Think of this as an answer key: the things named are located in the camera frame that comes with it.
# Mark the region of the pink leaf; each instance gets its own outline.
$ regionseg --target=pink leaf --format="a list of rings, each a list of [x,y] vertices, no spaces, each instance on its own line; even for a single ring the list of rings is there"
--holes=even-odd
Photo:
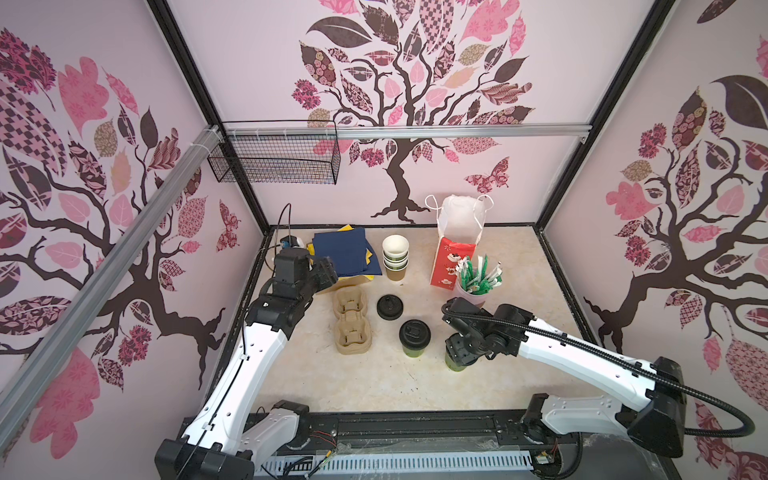
[[[119,196],[109,207],[109,220],[123,228],[128,228],[134,221],[133,207],[125,194]]]
[[[755,268],[757,268],[757,271],[763,275],[768,275],[768,247],[763,247],[757,252]]]
[[[91,216],[91,208],[88,204],[75,195],[59,194],[58,201],[67,218],[73,222],[85,222]]]
[[[453,150],[446,150],[445,157],[448,158],[449,161],[458,163],[458,155]]]
[[[447,93],[448,91],[444,88],[436,88],[435,90],[430,90],[427,94],[427,105],[430,107],[437,107],[445,99],[445,94]]]
[[[512,34],[509,36],[509,51],[513,57],[520,50],[520,47],[523,46],[523,41],[525,41],[525,22],[521,12],[518,19],[512,25]]]
[[[75,348],[67,367],[58,374],[38,400],[41,409],[29,432],[32,443],[51,438],[51,456],[67,455],[78,440],[75,422],[94,411],[92,400],[100,395],[98,374],[91,360]]]
[[[688,240],[694,243],[703,243],[712,240],[714,237],[717,237],[722,231],[723,229],[715,225],[703,225],[701,227],[688,230],[688,232],[685,233],[683,237],[686,237]]]
[[[713,372],[720,368],[720,359],[723,357],[723,353],[720,351],[720,344],[717,342],[717,337],[712,335],[706,342],[701,352],[704,354],[704,360]]]
[[[717,209],[724,214],[736,215],[743,206],[744,189],[741,185],[736,185],[717,199]]]
[[[109,91],[97,83],[98,68],[95,61],[80,57],[80,70],[82,73],[66,65],[66,73],[58,72],[58,91],[72,123],[82,135],[85,122],[107,116],[107,111],[102,107],[109,100]]]
[[[190,240],[181,246],[181,249],[187,253],[195,253],[200,248],[200,244],[194,240]]]
[[[394,125],[397,124],[397,122],[400,121],[400,118],[402,118],[402,105],[398,105],[395,107],[395,110],[392,110],[392,113],[389,114],[389,119],[387,120],[387,125]]]
[[[387,78],[384,82],[384,95],[387,98],[394,98],[400,93],[400,85],[391,78]]]
[[[83,247],[75,242],[54,243],[45,248],[45,252],[57,265],[75,268],[83,257]]]
[[[424,77],[425,77],[424,67],[422,67],[422,64],[420,61],[417,61],[413,65],[413,68],[411,68],[411,73],[409,77],[411,79],[411,84],[413,85],[419,84],[424,81]]]

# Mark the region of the cup lid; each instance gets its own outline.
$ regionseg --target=cup lid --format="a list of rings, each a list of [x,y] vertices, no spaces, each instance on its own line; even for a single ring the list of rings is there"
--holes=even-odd
[[[407,349],[420,350],[429,345],[432,333],[421,320],[408,320],[400,327],[400,343]]]

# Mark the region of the tree mural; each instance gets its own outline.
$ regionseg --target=tree mural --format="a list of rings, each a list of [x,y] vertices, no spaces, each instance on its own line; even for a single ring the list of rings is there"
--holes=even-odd
[[[335,47],[323,50],[308,45],[309,39],[300,42],[302,61],[319,85],[318,91],[312,81],[301,79],[293,92],[303,108],[312,110],[310,127],[324,127],[332,119],[341,125],[377,127],[518,124],[533,110],[503,107],[517,102],[532,87],[510,83],[526,60],[514,58],[525,40],[522,15],[511,27],[507,21],[518,10],[519,0],[507,0],[504,5],[501,0],[456,0],[466,4],[464,15],[473,9],[463,30],[454,21],[454,0],[425,0],[420,5],[415,0],[320,3],[348,16],[322,18],[307,32],[325,35]],[[321,94],[333,104],[331,108],[319,107]],[[477,154],[495,145],[492,138],[456,138],[452,149],[432,138],[339,142],[342,153],[349,151],[351,164],[358,159],[368,167],[389,162],[385,170],[396,198],[372,217],[397,212],[400,220],[410,223],[414,222],[407,212],[427,209],[410,198],[404,161],[432,162],[437,150],[458,162],[458,154]],[[326,149],[320,142],[316,152]],[[507,162],[501,161],[491,175],[466,180],[487,193],[506,185],[506,168]]]
[[[634,267],[627,295],[616,311],[584,300],[603,321],[600,341],[604,345],[610,336],[621,353],[622,329],[649,290],[673,290],[665,307],[680,308],[680,327],[698,319],[707,324],[702,351],[712,371],[720,367],[720,343],[727,338],[712,322],[719,305],[730,331],[728,368],[742,390],[768,409],[768,378],[760,373],[768,368],[768,354],[737,338],[743,332],[768,340],[768,147],[727,136],[732,121],[765,138],[768,86],[746,75],[714,83],[725,88],[726,114],[709,110],[697,89],[671,132],[656,124],[641,135],[642,159],[622,172],[631,183],[621,182],[606,196],[615,214],[628,220],[616,233]],[[707,184],[707,178],[714,180]],[[753,293],[745,294],[743,286]]]
[[[0,192],[3,211],[10,211],[0,219],[0,249],[4,250],[0,253],[0,297],[17,288],[30,289],[25,287],[25,279],[33,280],[34,276],[52,289],[60,288],[59,282],[82,289],[147,205],[150,187],[162,185],[157,174],[173,168],[180,156],[176,129],[171,128],[170,136],[161,140],[149,107],[139,116],[131,91],[106,71],[109,90],[100,85],[95,61],[82,57],[79,70],[66,65],[58,75],[54,72],[40,79],[29,65],[34,64],[35,55],[48,57],[35,47],[27,58],[24,55],[28,51],[27,45],[8,30],[0,35],[0,73],[21,89],[0,80],[3,164],[15,187],[6,185]],[[14,76],[8,65],[27,65],[27,73],[23,78]],[[34,84],[20,84],[27,77],[35,80]],[[23,95],[36,91],[35,84],[49,90],[57,80],[61,103],[74,125],[69,132],[56,131]],[[111,108],[111,94],[119,102],[111,105],[119,111],[105,109]],[[83,127],[91,121],[102,122],[92,141],[83,137]],[[223,336],[217,339],[214,333],[223,309],[204,323],[170,311],[165,302],[165,294],[176,291],[174,278],[184,273],[174,258],[192,254],[200,246],[192,240],[202,227],[207,200],[194,197],[200,176],[198,169],[129,268],[131,284],[105,303],[94,328],[85,333],[100,336],[91,354],[99,376],[121,389],[124,368],[146,358],[153,336],[181,334],[195,339],[201,386],[207,351],[217,349],[222,341]],[[64,216],[57,215],[58,209]],[[226,230],[218,250],[237,244],[234,230],[238,224],[226,205],[220,203],[220,209]],[[28,247],[22,243],[26,237]],[[69,303],[65,298],[35,291],[34,296],[0,309],[0,333],[26,336],[44,331],[57,322]],[[40,342],[41,338],[26,345],[19,341],[12,342],[14,346],[0,343],[0,355],[26,355]]]

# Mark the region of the dark brown leaf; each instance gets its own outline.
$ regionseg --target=dark brown leaf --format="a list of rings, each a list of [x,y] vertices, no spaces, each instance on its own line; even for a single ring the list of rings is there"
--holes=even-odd
[[[731,120],[768,130],[768,86],[746,75],[731,75],[715,81],[725,87],[725,111]]]
[[[342,48],[355,48],[371,41],[371,36],[363,27],[346,17],[323,18],[306,32],[310,33],[312,30],[319,31]]]
[[[721,13],[725,12],[736,0],[714,0],[707,9],[701,14],[696,23],[704,23],[717,18]]]
[[[733,165],[730,160],[730,155],[724,148],[708,141],[705,141],[704,143],[707,144],[707,156],[705,159],[710,168],[714,168],[715,170],[726,170]]]
[[[510,78],[514,77],[515,74],[518,73],[518,70],[520,70],[520,67],[523,65],[523,62],[528,57],[523,58],[513,58],[512,60],[506,61],[501,67],[498,68],[496,71],[496,75],[494,75],[493,79],[494,81],[497,81],[498,83],[503,83]]]
[[[723,273],[733,272],[735,269],[744,265],[752,254],[749,255],[733,255],[728,253],[715,260],[714,272],[716,275],[722,275]]]

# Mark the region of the wire basket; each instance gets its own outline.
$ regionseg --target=wire basket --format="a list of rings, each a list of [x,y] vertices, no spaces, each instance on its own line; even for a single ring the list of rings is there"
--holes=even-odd
[[[293,122],[293,124],[276,122]],[[249,182],[336,184],[341,153],[334,121],[278,120],[224,122],[226,142],[208,157],[219,182],[237,181],[234,162],[240,162]]]

